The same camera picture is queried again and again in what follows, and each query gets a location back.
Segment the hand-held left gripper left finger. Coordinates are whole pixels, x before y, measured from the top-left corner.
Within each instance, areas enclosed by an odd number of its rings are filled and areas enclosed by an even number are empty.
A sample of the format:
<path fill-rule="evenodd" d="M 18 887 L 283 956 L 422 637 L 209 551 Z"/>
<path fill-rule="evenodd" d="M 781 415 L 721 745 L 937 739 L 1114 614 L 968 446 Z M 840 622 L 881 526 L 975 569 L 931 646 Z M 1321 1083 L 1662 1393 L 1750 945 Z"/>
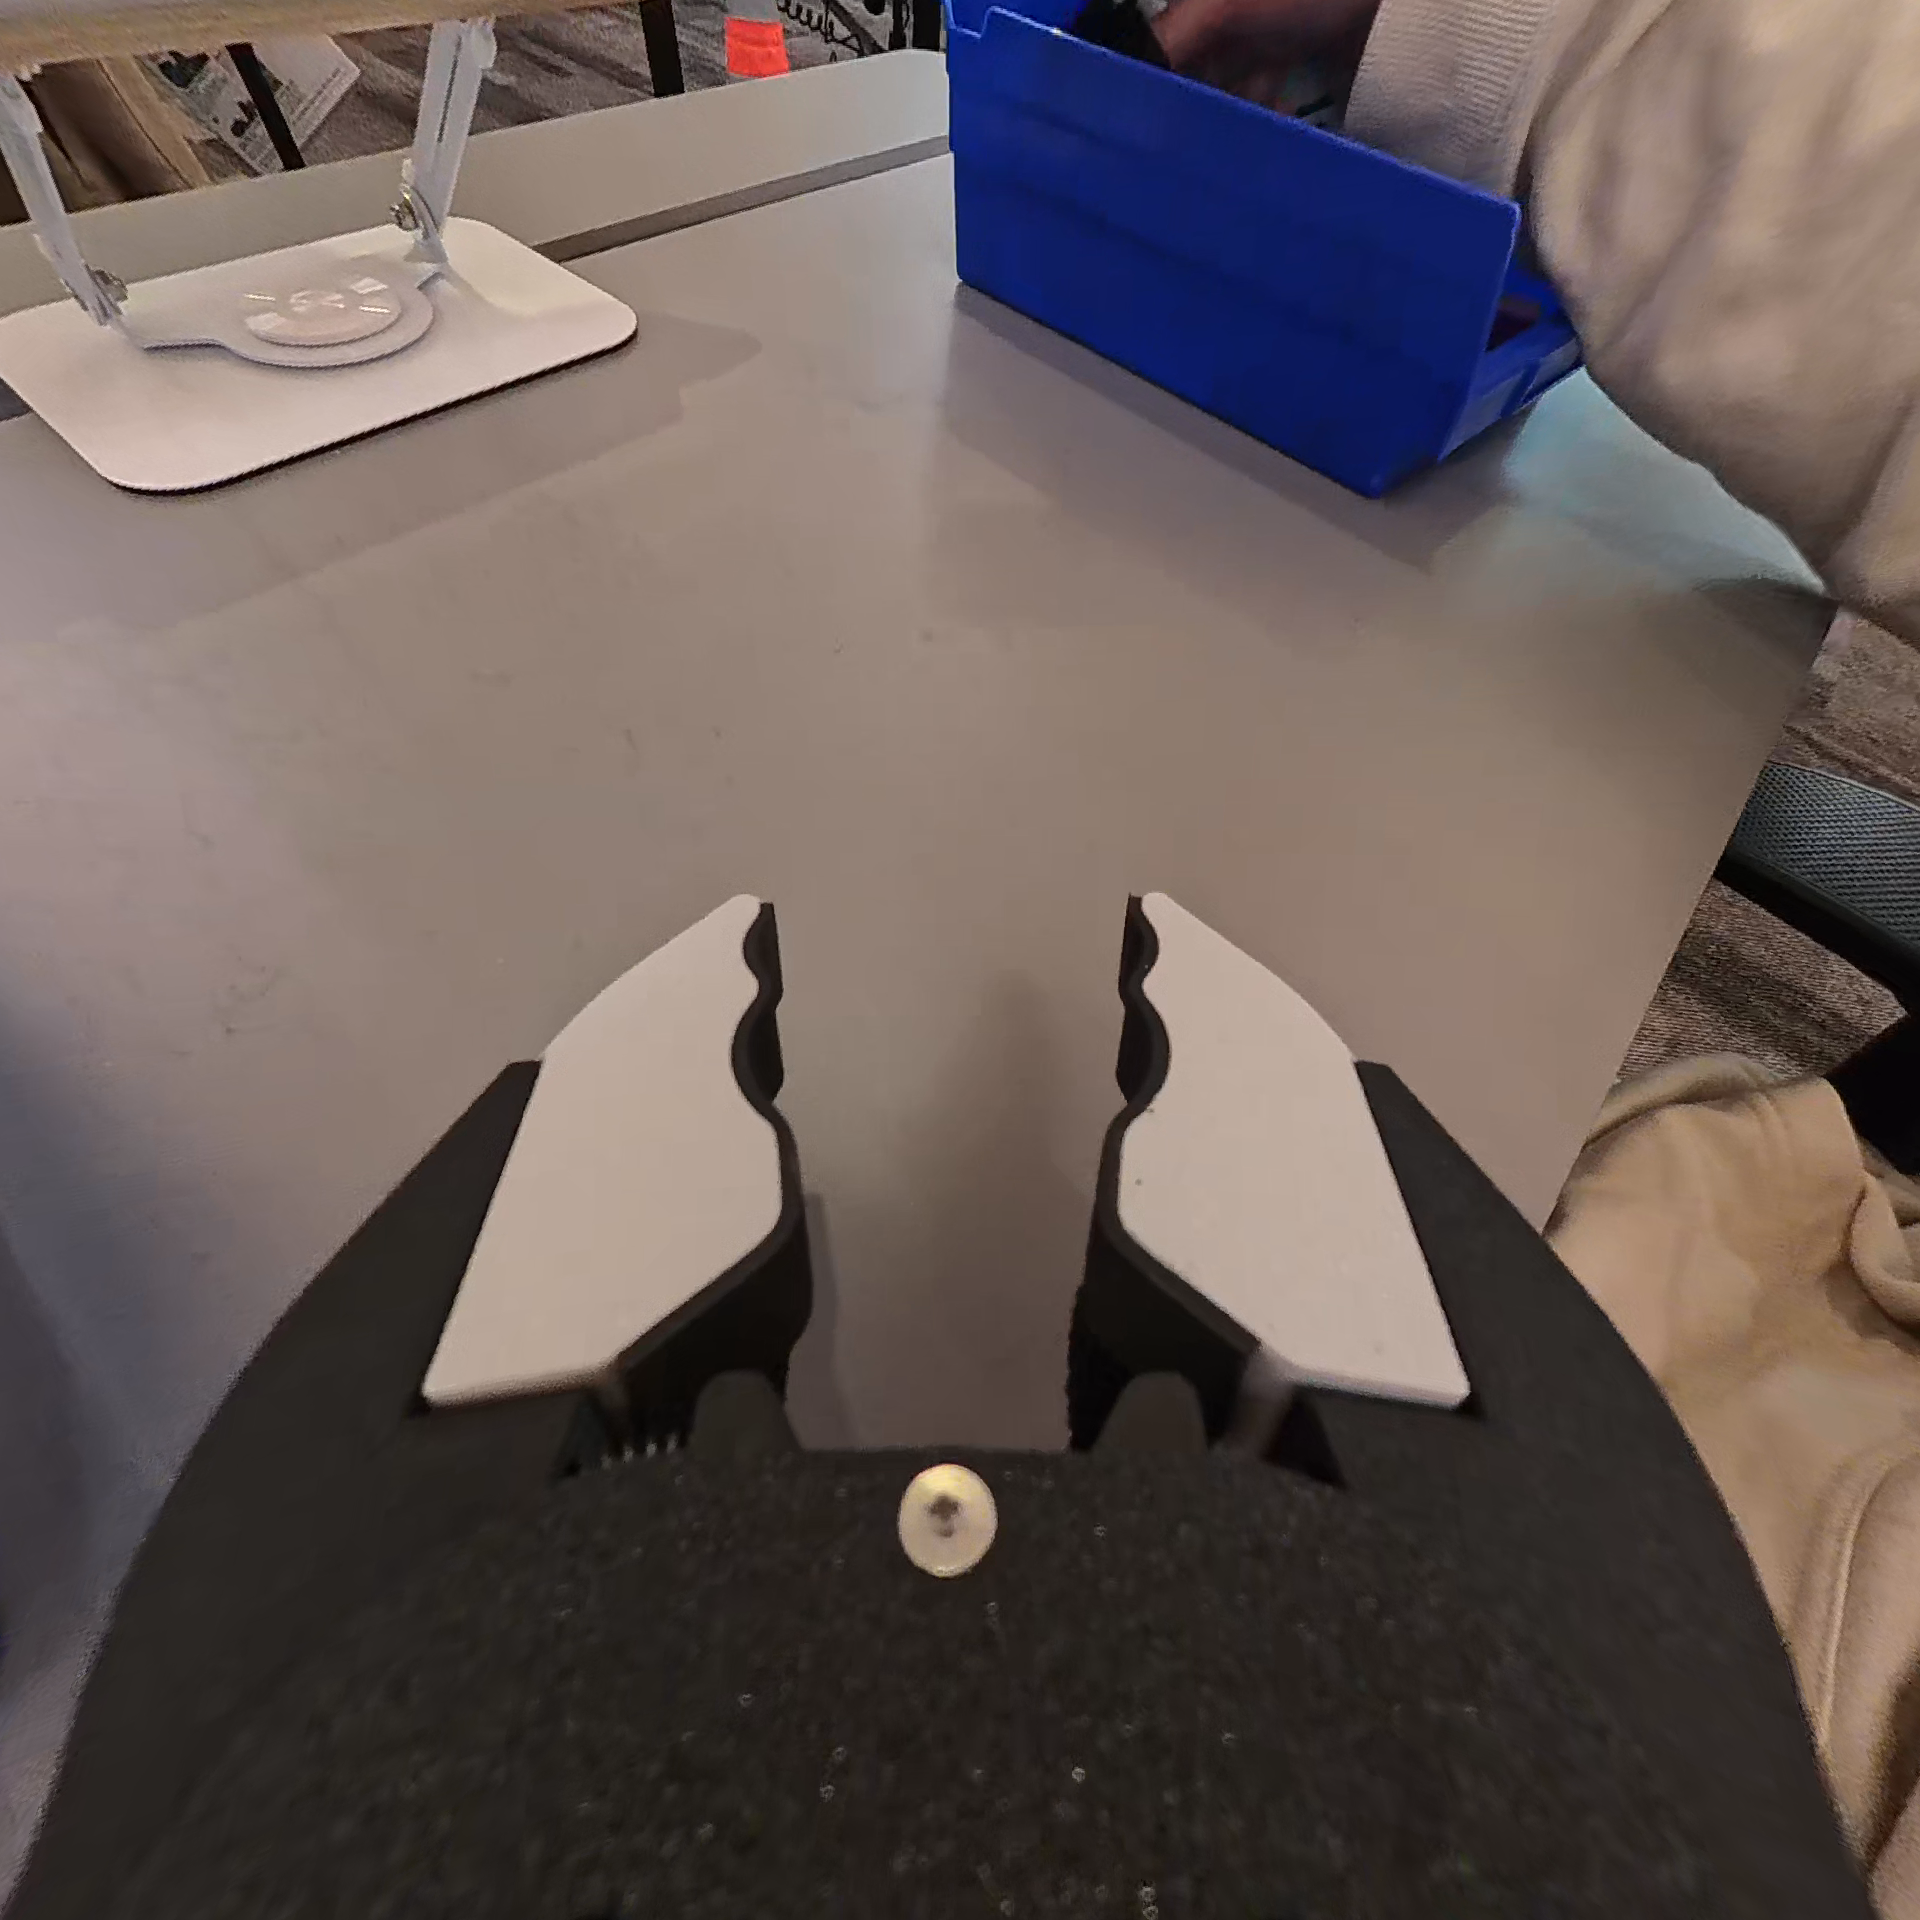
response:
<path fill-rule="evenodd" d="M 781 1397 L 810 1312 L 781 995 L 776 912 L 733 896 L 546 1045 L 425 1406 L 594 1393 L 689 1424 L 719 1376 Z"/>

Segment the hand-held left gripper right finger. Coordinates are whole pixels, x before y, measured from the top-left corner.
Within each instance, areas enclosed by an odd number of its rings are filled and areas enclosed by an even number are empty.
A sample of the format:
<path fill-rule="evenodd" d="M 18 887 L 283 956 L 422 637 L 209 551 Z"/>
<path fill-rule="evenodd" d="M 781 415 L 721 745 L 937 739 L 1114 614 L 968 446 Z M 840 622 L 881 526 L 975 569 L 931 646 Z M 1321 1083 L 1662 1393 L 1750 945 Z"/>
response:
<path fill-rule="evenodd" d="M 1271 1451 L 1302 1393 L 1454 1414 L 1472 1384 L 1333 1023 L 1167 893 L 1130 896 L 1120 1046 L 1070 1321 L 1070 1443 L 1175 1376 L 1205 1444 Z"/>

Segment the blue plastic bin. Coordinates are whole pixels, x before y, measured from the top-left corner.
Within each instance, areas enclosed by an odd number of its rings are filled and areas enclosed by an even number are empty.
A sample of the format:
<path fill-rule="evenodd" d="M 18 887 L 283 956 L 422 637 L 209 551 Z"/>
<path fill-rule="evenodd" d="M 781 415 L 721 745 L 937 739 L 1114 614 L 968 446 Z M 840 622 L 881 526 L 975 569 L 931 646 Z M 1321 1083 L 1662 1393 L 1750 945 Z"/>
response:
<path fill-rule="evenodd" d="M 1067 33 L 944 4 L 954 275 L 1357 496 L 1581 366 L 1520 207 Z M 1488 351 L 1503 292 L 1544 319 Z"/>

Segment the person's right forearm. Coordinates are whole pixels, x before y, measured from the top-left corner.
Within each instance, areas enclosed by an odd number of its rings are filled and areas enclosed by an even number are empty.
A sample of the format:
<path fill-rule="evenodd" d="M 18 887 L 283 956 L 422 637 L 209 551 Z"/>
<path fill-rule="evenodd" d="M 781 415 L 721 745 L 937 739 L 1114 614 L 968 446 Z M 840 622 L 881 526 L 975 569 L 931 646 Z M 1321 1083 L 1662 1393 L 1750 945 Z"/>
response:
<path fill-rule="evenodd" d="M 1346 129 L 1513 196 L 1606 396 L 1917 637 L 1917 4 L 1379 4 Z"/>

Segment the black office chair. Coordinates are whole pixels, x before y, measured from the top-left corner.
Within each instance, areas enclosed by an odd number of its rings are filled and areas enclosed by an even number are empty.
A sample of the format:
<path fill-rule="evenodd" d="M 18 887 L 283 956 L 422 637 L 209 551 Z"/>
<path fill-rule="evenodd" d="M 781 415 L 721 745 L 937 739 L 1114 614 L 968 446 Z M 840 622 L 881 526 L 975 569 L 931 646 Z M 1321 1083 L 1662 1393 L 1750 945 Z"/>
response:
<path fill-rule="evenodd" d="M 1713 878 L 1887 991 L 1915 995 L 1913 803 L 1845 774 L 1770 761 Z"/>

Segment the instruction sheet on stand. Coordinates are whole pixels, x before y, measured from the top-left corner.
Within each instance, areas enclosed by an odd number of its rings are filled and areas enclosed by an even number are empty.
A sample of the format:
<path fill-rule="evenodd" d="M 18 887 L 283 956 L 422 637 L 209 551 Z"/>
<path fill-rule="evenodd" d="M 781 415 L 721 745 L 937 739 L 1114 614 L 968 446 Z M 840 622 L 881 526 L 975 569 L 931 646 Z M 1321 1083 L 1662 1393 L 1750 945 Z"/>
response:
<path fill-rule="evenodd" d="M 1 319 L 3 387 L 105 483 L 192 493 L 627 345 L 634 313 L 451 213 L 495 16 L 521 4 L 3 4 L 3 165 L 64 297 Z M 26 77 L 256 32 L 429 25 L 390 219 L 123 280 L 90 265 Z"/>

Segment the printed paper sheet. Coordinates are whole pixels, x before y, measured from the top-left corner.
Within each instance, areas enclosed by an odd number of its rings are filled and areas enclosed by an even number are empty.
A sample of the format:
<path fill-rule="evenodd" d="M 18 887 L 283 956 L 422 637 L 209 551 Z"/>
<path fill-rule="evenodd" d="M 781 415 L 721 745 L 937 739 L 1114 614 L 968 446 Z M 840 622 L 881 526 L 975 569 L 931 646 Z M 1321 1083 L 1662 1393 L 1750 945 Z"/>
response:
<path fill-rule="evenodd" d="M 233 52 L 141 54 L 144 71 L 185 119 L 189 135 L 224 148 L 250 174 L 278 167 L 278 151 L 259 116 L 256 91 L 271 97 L 286 135 L 298 147 L 313 137 L 359 81 L 359 65 L 327 37 L 264 39 L 246 61 Z"/>

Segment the tan coat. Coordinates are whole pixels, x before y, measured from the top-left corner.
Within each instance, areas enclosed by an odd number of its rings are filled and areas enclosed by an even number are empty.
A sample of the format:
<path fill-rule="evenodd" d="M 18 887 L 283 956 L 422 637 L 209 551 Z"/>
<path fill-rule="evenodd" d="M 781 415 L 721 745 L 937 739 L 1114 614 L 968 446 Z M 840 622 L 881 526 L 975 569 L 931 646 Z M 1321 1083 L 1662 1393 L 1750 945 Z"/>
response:
<path fill-rule="evenodd" d="M 179 112 L 133 56 L 45 64 L 23 81 L 69 211 L 170 196 L 208 184 Z"/>

